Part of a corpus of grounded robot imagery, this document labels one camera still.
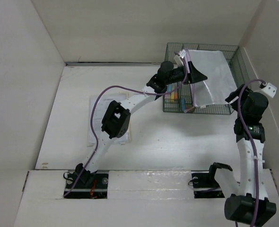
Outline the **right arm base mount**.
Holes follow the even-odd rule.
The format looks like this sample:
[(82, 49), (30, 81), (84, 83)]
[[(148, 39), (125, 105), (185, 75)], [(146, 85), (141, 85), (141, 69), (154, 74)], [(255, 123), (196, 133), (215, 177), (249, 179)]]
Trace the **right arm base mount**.
[(188, 185), (193, 188), (195, 199), (217, 199), (224, 198), (224, 194), (219, 184), (209, 178), (208, 171), (191, 172), (192, 179)]

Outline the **blue correction tape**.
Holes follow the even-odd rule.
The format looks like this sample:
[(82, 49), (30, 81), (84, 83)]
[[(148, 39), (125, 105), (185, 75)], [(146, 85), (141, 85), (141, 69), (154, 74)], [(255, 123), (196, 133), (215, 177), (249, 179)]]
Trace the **blue correction tape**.
[(181, 98), (181, 108), (182, 108), (182, 111), (184, 113), (187, 112), (187, 110), (186, 110), (186, 103), (185, 103), (185, 99), (184, 98)]

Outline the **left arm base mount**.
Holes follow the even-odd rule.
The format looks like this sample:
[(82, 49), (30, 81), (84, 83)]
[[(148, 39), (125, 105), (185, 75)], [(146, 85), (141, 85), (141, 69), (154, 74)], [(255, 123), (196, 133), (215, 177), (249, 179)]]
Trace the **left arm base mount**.
[(109, 183), (108, 171), (97, 171), (89, 184), (84, 184), (81, 179), (78, 180), (72, 189), (77, 176), (70, 172), (65, 172), (63, 178), (66, 181), (63, 197), (65, 199), (106, 199)]

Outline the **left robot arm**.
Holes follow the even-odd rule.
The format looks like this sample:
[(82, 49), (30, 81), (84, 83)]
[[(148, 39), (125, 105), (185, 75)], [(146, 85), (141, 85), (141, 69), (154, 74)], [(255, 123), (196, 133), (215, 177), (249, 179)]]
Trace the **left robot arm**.
[(75, 183), (82, 187), (90, 187), (98, 170), (99, 161), (106, 154), (109, 147), (121, 138), (128, 130), (131, 115), (144, 105), (153, 102), (161, 96), (167, 95), (167, 86), (173, 83), (195, 84), (207, 80), (207, 76), (199, 72), (191, 61), (174, 67), (170, 61), (161, 63), (157, 73), (152, 76), (141, 91), (134, 91), (134, 95), (120, 102), (112, 101), (102, 120), (101, 133), (94, 133), (95, 148), (83, 163), (76, 166)]

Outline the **blue highlighter pen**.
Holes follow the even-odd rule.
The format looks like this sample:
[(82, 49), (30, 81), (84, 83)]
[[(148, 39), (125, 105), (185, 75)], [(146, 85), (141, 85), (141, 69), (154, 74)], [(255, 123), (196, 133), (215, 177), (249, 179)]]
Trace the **blue highlighter pen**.
[(174, 88), (175, 88), (174, 84), (170, 84), (170, 85), (168, 86), (168, 88), (167, 88), (167, 91), (168, 91), (169, 93), (171, 93), (171, 92), (174, 90)]

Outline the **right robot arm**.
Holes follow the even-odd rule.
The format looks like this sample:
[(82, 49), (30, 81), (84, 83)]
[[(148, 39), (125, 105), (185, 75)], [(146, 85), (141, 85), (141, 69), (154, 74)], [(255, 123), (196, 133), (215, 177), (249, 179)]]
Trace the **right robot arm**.
[(224, 214), (227, 220), (252, 227), (262, 227), (277, 211), (269, 201), (263, 179), (263, 148), (265, 129), (262, 115), (268, 108), (277, 88), (260, 81), (260, 91), (252, 91), (248, 83), (231, 92), (225, 101), (237, 111), (234, 133), (240, 157), (240, 181), (234, 178), (232, 167), (213, 163), (207, 174), (212, 186), (220, 186), (224, 197)]

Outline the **clear mesh pouch purple zipper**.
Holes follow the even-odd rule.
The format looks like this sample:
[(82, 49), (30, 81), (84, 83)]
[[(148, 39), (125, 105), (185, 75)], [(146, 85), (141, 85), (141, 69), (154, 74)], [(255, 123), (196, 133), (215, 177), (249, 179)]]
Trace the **clear mesh pouch purple zipper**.
[(195, 68), (208, 77), (191, 85), (193, 105), (224, 105), (229, 94), (236, 90), (230, 67), (221, 51), (188, 50)]

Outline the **orange correction tape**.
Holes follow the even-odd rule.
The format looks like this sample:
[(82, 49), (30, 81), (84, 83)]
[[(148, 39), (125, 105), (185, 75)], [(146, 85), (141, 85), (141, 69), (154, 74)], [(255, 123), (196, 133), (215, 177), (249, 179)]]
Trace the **orange correction tape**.
[(195, 107), (194, 107), (194, 106), (191, 107), (191, 108), (186, 109), (187, 112), (193, 112), (194, 110), (195, 110)]

